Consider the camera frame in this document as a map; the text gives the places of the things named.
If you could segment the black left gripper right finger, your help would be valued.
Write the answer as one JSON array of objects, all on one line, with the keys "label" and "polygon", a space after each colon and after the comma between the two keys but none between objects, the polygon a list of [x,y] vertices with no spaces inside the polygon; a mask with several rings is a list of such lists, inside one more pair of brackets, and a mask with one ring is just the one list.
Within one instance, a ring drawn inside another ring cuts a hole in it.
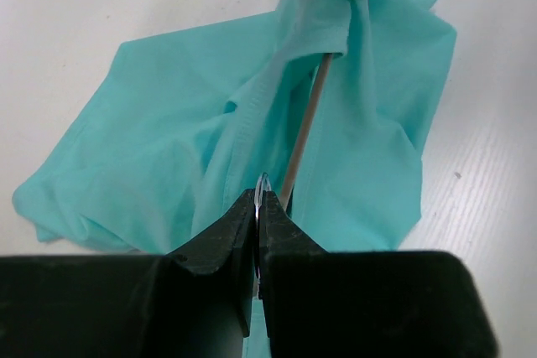
[{"label": "black left gripper right finger", "polygon": [[496,357],[472,275],[442,251],[327,252],[267,191],[258,266],[274,357]]}]

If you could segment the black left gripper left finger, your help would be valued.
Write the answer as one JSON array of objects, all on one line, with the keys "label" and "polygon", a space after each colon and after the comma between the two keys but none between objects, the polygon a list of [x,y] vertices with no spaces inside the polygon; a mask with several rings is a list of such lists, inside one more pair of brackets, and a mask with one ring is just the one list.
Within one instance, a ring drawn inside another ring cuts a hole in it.
[{"label": "black left gripper left finger", "polygon": [[1,261],[4,357],[239,357],[249,335],[253,192],[166,255]]}]

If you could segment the grey clothes hanger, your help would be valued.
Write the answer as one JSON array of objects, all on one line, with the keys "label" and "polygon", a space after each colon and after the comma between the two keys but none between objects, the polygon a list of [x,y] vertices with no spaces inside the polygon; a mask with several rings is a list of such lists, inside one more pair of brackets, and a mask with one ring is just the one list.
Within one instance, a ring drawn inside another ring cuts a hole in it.
[{"label": "grey clothes hanger", "polygon": [[[323,86],[328,76],[332,59],[332,53],[324,54],[315,74],[315,79],[310,92],[310,98],[302,117],[300,130],[295,139],[295,145],[289,158],[289,163],[284,176],[284,182],[279,193],[279,202],[285,210],[289,206],[289,201],[295,186],[295,181],[300,167],[301,159],[305,151],[305,145],[310,134],[310,130],[321,98]],[[263,194],[266,191],[270,190],[271,186],[269,184],[269,176],[266,173],[262,173],[258,178],[253,197],[257,237],[260,237],[260,211],[263,203]]]}]

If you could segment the teal t shirt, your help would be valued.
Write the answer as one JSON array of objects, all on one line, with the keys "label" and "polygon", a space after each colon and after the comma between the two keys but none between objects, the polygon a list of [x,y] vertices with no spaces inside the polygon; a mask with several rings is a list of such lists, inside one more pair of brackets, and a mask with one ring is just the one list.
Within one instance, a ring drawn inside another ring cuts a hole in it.
[{"label": "teal t shirt", "polygon": [[280,188],[333,53],[292,215],[332,251],[390,250],[419,221],[422,154],[456,30],[437,0],[280,0],[122,44],[13,205],[41,241],[164,253],[267,173]]}]

